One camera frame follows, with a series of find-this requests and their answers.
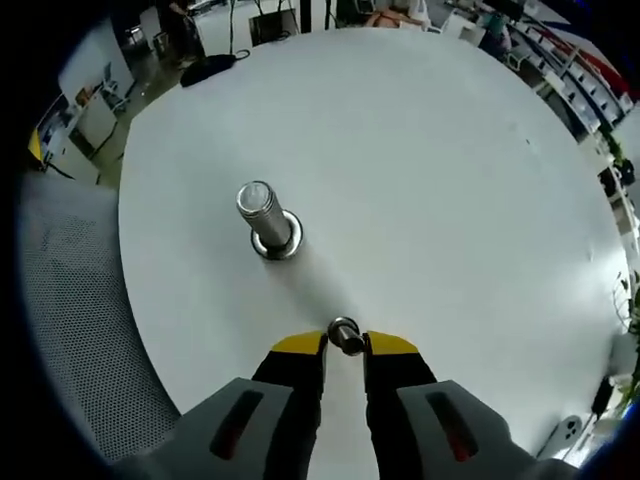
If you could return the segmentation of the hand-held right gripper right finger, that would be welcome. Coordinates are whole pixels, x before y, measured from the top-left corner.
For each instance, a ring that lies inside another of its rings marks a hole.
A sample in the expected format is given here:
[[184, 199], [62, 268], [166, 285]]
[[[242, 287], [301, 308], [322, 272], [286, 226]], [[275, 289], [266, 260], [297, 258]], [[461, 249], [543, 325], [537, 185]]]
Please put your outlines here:
[[383, 479], [520, 479], [535, 459], [507, 422], [454, 381], [435, 378], [417, 347], [364, 335], [366, 420]]

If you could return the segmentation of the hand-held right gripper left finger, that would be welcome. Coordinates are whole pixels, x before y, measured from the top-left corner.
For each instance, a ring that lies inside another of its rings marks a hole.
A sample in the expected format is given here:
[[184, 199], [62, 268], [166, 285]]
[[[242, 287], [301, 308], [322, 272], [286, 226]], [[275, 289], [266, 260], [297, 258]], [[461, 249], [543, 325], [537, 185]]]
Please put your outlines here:
[[272, 346], [254, 375], [235, 378], [175, 430], [179, 479], [305, 479], [321, 419], [327, 335]]

